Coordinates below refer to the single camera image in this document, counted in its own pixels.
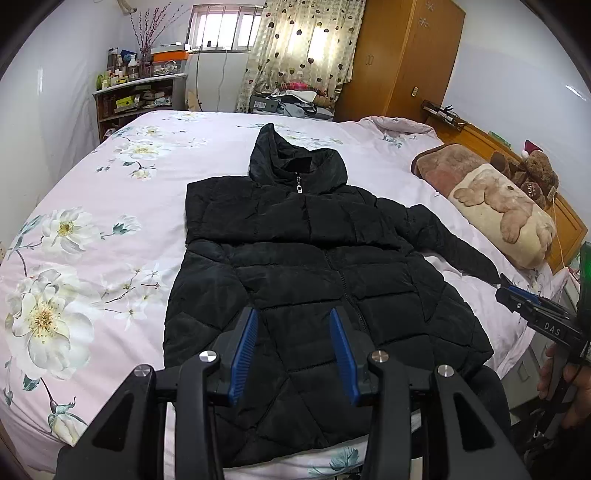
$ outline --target teddy bear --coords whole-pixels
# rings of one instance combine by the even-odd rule
[[[552,169],[548,156],[539,148],[530,153],[524,150],[522,160],[494,152],[491,165],[510,179],[544,210],[554,201],[558,189],[558,175]]]

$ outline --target wall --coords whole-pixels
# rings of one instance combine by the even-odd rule
[[[145,11],[150,8],[162,7],[166,2],[161,0],[128,0],[132,7],[139,11]],[[187,38],[189,22],[191,18],[192,5],[215,3],[210,0],[196,0],[193,2],[181,4],[173,2],[168,7],[167,12],[172,14],[180,8],[180,13],[185,12],[177,21],[171,24],[155,42],[155,45],[172,43],[175,41],[184,42]],[[236,0],[234,3],[242,5],[262,5],[261,0]],[[128,50],[137,51],[137,41],[135,39],[131,23],[122,30],[121,47]],[[197,86],[199,88],[199,101],[202,103],[202,109],[205,112],[233,112],[236,108],[236,100],[240,89],[242,77],[246,70],[246,53],[229,53],[226,58],[224,52],[207,52],[199,56],[199,78]],[[192,54],[187,65],[187,91],[195,92],[195,73],[197,68],[197,55]],[[219,107],[217,104],[218,88],[220,90]]]
[[[0,80],[0,241],[97,144],[92,92],[123,13],[115,0],[65,0]]]
[[[560,193],[591,229],[591,93],[581,75],[519,0],[454,1],[466,19],[444,104],[518,153],[526,139],[542,148]]]

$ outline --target curtain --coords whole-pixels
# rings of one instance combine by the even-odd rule
[[[236,104],[247,112],[252,92],[306,82],[336,101],[350,81],[365,0],[268,0]]]

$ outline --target blue gripper pad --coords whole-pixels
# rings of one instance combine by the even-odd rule
[[[251,366],[252,354],[255,350],[256,334],[258,331],[258,314],[252,309],[238,348],[236,355],[232,361],[232,368],[230,370],[230,389],[228,391],[228,399],[232,405],[236,405],[238,399],[242,396],[246,378],[248,376],[248,369]]]
[[[524,290],[523,288],[519,288],[519,287],[515,287],[515,286],[507,287],[507,289],[513,293],[516,293],[517,295],[521,295],[522,297],[526,298],[527,300],[529,300],[532,303],[535,303],[536,305],[540,304],[540,300],[538,299],[538,296],[534,293],[530,293],[527,290]]]
[[[339,367],[343,388],[351,403],[357,405],[361,398],[357,385],[357,365],[351,352],[349,339],[336,309],[330,311],[330,336],[335,349],[336,362]]]

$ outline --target wardrobe door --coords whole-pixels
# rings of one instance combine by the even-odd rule
[[[452,0],[417,0],[388,116],[424,122],[423,100],[441,104],[456,61],[464,17]]]
[[[385,115],[416,1],[367,0],[355,47],[352,80],[343,86],[336,104],[337,121]]]

